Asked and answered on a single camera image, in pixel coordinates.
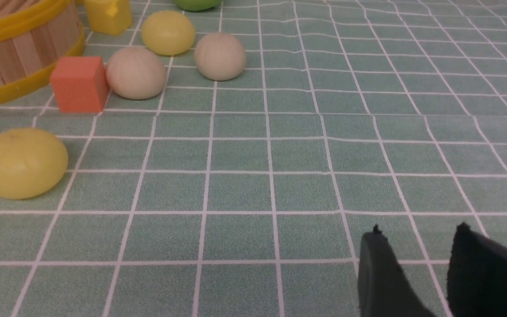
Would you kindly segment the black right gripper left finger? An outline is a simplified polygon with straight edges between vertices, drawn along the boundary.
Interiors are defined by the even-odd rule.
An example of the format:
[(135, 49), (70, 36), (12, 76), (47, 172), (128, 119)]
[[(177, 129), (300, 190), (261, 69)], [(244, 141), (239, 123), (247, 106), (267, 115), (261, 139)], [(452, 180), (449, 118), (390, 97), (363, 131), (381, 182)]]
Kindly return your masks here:
[(378, 225), (361, 237), (358, 297), (361, 317), (434, 317), (412, 289)]

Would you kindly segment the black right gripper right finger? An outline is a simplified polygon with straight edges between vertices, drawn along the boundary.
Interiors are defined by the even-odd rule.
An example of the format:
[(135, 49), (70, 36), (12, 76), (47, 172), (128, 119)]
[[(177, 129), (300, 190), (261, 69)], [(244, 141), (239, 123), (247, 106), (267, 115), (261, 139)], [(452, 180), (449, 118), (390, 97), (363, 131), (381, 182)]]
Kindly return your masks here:
[(456, 228), (447, 273), (447, 301), (455, 317), (507, 317), (507, 247)]

